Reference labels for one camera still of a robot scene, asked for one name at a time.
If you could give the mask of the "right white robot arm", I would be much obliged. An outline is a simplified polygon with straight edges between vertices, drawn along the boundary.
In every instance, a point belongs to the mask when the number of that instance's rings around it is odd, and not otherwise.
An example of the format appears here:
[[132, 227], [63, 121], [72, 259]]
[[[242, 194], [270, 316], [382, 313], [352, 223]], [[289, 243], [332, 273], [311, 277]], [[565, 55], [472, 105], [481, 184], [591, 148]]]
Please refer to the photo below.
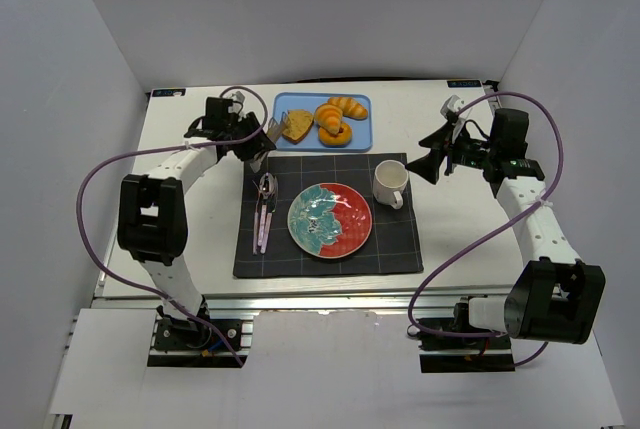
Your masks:
[[436, 183], [457, 165], [479, 169], [511, 221], [523, 270], [506, 296], [471, 296], [455, 306], [453, 323], [438, 336], [583, 344], [589, 337], [605, 287], [603, 270], [585, 263], [564, 235], [545, 196], [544, 173], [526, 156], [529, 117], [516, 109], [495, 112], [491, 131], [470, 136], [467, 121], [452, 109], [444, 125], [420, 141], [428, 154], [408, 171]]

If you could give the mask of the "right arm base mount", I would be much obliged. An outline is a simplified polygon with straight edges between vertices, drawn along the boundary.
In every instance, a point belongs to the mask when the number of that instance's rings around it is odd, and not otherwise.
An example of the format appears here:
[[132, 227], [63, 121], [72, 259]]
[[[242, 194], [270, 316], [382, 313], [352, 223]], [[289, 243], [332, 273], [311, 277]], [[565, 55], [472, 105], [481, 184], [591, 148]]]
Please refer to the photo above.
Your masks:
[[[449, 317], [420, 318], [418, 322], [435, 331], [481, 333], [469, 324], [468, 301], [455, 304]], [[515, 363], [511, 341], [499, 338], [458, 338], [433, 335], [410, 325], [407, 336], [419, 342], [420, 369], [423, 374], [463, 374], [512, 372]]]

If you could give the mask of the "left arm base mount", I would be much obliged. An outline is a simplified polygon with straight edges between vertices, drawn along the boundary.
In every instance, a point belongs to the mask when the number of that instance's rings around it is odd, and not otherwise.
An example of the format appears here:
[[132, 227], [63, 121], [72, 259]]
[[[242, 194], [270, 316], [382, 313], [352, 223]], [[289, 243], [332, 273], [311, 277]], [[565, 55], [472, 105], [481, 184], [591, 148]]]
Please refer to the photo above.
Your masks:
[[156, 308], [147, 366], [151, 368], [239, 369], [222, 338], [207, 326], [176, 320]]

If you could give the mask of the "metal tongs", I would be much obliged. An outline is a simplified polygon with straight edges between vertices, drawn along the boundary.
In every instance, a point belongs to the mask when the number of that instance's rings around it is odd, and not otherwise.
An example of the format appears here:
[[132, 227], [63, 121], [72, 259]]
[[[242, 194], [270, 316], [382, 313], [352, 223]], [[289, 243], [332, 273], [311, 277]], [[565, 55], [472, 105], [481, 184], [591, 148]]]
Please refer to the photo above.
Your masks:
[[[278, 139], [282, 136], [282, 133], [288, 126], [288, 114], [284, 113], [281, 115], [279, 120], [271, 118], [268, 123], [268, 130], [266, 132], [266, 136], [271, 140], [272, 143], [276, 143]], [[260, 153], [255, 159], [253, 159], [249, 163], [249, 167], [254, 173], [257, 173], [261, 170], [262, 163], [267, 158], [268, 154], [271, 152], [271, 149], [267, 149]]]

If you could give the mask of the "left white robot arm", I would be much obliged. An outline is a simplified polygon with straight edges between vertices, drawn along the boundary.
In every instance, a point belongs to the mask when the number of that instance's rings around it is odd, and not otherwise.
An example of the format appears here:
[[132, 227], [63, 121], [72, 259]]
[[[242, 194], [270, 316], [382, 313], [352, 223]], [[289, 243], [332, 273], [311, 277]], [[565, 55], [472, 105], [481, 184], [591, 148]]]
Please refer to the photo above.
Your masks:
[[188, 240], [185, 194], [228, 153], [257, 163], [275, 149], [244, 95], [209, 97], [204, 115], [184, 134], [185, 142], [144, 174], [127, 175], [120, 188], [117, 242], [149, 274], [162, 293], [162, 314], [187, 320], [205, 312], [184, 259]]

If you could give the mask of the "brown bread slice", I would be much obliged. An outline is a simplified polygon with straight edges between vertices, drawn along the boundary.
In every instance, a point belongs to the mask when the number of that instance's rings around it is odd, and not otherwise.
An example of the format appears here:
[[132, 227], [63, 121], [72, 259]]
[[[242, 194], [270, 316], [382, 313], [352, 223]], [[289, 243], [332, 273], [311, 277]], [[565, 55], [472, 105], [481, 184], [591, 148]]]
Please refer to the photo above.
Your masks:
[[311, 112], [302, 109], [290, 110], [286, 113], [282, 137], [292, 144], [298, 144], [309, 134], [313, 124], [314, 116]]

